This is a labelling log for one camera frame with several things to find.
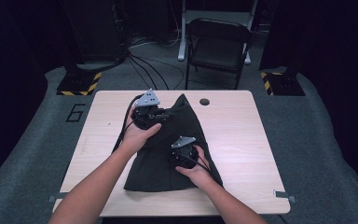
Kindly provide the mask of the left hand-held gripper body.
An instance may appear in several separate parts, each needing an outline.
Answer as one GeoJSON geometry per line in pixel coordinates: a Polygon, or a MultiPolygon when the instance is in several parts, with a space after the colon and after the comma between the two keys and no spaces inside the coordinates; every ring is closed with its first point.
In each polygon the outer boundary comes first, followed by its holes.
{"type": "Polygon", "coordinates": [[[157,123],[157,115],[168,115],[167,113],[160,113],[158,106],[160,100],[152,89],[146,91],[134,103],[134,110],[131,118],[133,123],[142,130],[147,130],[157,123]]]}

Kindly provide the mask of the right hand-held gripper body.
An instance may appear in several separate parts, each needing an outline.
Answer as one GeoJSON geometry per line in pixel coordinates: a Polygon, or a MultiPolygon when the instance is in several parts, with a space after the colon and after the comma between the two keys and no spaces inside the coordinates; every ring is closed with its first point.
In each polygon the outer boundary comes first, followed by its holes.
{"type": "Polygon", "coordinates": [[[198,151],[193,147],[195,137],[180,136],[172,144],[171,166],[192,169],[198,162],[198,151]]]}

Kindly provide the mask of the dark grey pleated skirt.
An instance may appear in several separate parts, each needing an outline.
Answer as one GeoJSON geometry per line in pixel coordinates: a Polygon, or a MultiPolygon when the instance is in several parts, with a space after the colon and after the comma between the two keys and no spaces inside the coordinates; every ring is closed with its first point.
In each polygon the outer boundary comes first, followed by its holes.
{"type": "Polygon", "coordinates": [[[199,119],[190,102],[182,94],[168,109],[167,114],[170,115],[170,119],[160,123],[160,130],[137,152],[124,189],[160,192],[192,188],[194,184],[191,180],[178,173],[170,163],[172,144],[180,136],[196,138],[193,146],[203,149],[205,159],[210,166],[208,172],[218,184],[222,184],[223,181],[212,160],[199,119]]]}

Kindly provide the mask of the person's right hand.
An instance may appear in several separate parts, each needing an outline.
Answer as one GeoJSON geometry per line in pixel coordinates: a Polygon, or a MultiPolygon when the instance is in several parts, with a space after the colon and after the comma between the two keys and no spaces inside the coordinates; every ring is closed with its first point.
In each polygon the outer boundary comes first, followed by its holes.
{"type": "Polygon", "coordinates": [[[207,188],[213,185],[215,181],[208,172],[210,166],[209,162],[205,159],[203,149],[196,145],[194,145],[194,148],[199,153],[198,163],[200,163],[200,165],[196,164],[192,169],[176,166],[175,170],[180,174],[187,176],[195,186],[205,191],[207,188]]]}

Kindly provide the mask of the person's left hand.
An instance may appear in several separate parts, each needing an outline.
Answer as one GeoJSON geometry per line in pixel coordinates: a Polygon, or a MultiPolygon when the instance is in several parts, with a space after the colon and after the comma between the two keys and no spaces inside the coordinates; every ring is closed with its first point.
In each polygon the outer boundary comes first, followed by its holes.
{"type": "Polygon", "coordinates": [[[134,106],[131,107],[129,115],[127,116],[122,141],[116,149],[116,152],[126,154],[128,157],[138,152],[145,145],[145,142],[161,128],[160,123],[155,124],[147,130],[138,128],[131,118],[133,110],[134,106]]]}

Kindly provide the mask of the black stand base striped edge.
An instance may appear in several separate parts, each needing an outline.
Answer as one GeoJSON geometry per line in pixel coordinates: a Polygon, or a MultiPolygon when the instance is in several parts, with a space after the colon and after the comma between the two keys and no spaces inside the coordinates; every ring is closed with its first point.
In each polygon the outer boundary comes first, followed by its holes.
{"type": "Polygon", "coordinates": [[[296,77],[287,77],[283,73],[262,72],[261,77],[268,95],[304,96],[305,92],[296,77]]]}
{"type": "Polygon", "coordinates": [[[66,74],[59,84],[56,94],[65,96],[91,95],[97,87],[101,73],[84,72],[75,77],[66,74]]]}

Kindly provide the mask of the black folding chair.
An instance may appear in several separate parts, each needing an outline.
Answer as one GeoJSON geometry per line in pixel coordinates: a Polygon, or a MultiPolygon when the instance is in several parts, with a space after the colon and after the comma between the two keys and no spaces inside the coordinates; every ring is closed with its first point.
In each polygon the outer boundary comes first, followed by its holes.
{"type": "Polygon", "coordinates": [[[187,27],[186,84],[190,67],[210,69],[235,75],[239,86],[252,33],[242,24],[198,18],[187,27]]]}

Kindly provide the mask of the black equipment cabinet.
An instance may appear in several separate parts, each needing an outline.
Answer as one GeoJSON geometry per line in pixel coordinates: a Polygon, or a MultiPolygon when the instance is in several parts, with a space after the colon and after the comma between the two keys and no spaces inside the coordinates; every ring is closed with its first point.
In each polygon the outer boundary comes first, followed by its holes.
{"type": "Polygon", "coordinates": [[[119,0],[62,0],[85,62],[113,62],[125,52],[119,0]]]}

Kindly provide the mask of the grey table edge clamp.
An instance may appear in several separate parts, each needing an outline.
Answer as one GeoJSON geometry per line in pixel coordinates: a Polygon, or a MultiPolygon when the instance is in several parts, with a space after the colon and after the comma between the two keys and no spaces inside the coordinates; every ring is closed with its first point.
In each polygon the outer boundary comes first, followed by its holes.
{"type": "Polygon", "coordinates": [[[289,203],[296,203],[296,197],[294,195],[290,195],[288,192],[285,191],[279,191],[279,190],[273,190],[273,194],[277,198],[284,198],[287,199],[289,203]]]}
{"type": "Polygon", "coordinates": [[[48,203],[55,203],[59,199],[63,199],[69,192],[58,192],[55,195],[48,196],[47,202],[48,203]]]}

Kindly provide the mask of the white desk frame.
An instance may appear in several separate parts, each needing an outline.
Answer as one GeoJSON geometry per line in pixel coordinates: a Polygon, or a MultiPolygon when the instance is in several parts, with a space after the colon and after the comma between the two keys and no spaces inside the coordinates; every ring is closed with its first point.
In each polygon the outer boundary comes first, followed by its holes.
{"type": "Polygon", "coordinates": [[[198,18],[206,18],[220,21],[230,21],[240,23],[248,29],[252,28],[255,10],[259,0],[251,0],[252,7],[250,11],[233,12],[233,11],[214,11],[214,10],[187,10],[186,0],[182,0],[181,8],[181,30],[180,30],[180,46],[177,59],[182,62],[186,58],[186,26],[193,20],[198,18]]]}

